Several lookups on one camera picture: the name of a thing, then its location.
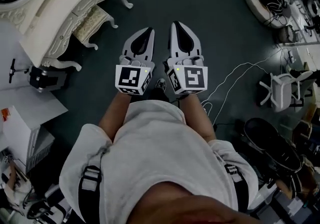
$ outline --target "person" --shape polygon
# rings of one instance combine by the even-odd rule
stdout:
[[[99,126],[82,127],[59,178],[70,206],[94,223],[83,208],[96,202],[82,201],[79,191],[86,166],[95,163],[102,176],[96,189],[100,224],[261,223],[238,211],[245,212],[258,193],[252,167],[230,142],[216,138],[196,95],[181,99],[178,109],[165,90],[160,79],[149,100],[134,103],[118,92]],[[226,166],[239,170],[242,191]]]
[[[13,208],[17,210],[32,189],[32,185],[30,181],[22,182],[20,178],[18,178],[18,167],[13,160],[10,160],[9,164],[10,177],[7,178],[5,174],[1,176],[4,182],[4,188],[0,190],[0,199],[3,202],[0,204],[0,208]]]

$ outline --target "white t-shirt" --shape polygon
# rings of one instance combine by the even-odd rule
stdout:
[[[132,103],[114,144],[95,125],[84,125],[60,174],[61,190],[81,217],[78,188],[84,167],[101,158],[100,223],[125,224],[143,194],[160,182],[176,183],[194,195],[215,198],[238,210],[234,183],[224,165],[239,168],[249,189],[258,192],[252,167],[227,141],[209,144],[185,122],[174,105],[156,100]]]

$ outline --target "white chair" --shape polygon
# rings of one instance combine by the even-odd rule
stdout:
[[[292,77],[289,73],[278,76],[273,76],[271,73],[270,86],[267,86],[262,81],[259,82],[261,86],[268,90],[268,95],[263,101],[261,101],[260,105],[264,105],[270,99],[272,102],[272,108],[275,112],[281,112],[289,108],[292,97],[297,101],[300,100],[300,81],[307,79],[312,73],[312,71],[306,71],[298,78]],[[297,96],[295,96],[292,91],[292,84],[295,82],[297,83]]]

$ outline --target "white ornate table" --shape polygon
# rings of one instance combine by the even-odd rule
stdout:
[[[91,8],[104,0],[18,0],[0,4],[0,18],[11,21],[23,34],[21,46],[34,66],[66,68],[81,66],[73,61],[59,61],[71,34],[84,21]],[[122,0],[127,8],[133,4]]]

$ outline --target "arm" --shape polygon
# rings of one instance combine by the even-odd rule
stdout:
[[[117,93],[99,123],[99,126],[105,131],[112,142],[115,139],[117,131],[124,123],[130,101],[130,95]]]
[[[16,184],[17,173],[16,173],[16,169],[15,169],[15,164],[12,160],[10,161],[10,170],[11,170],[11,175],[10,175],[9,181],[6,183],[6,185],[10,189],[14,190],[15,184]]]
[[[189,95],[180,101],[188,126],[194,129],[206,142],[216,139],[212,123],[196,95]]]

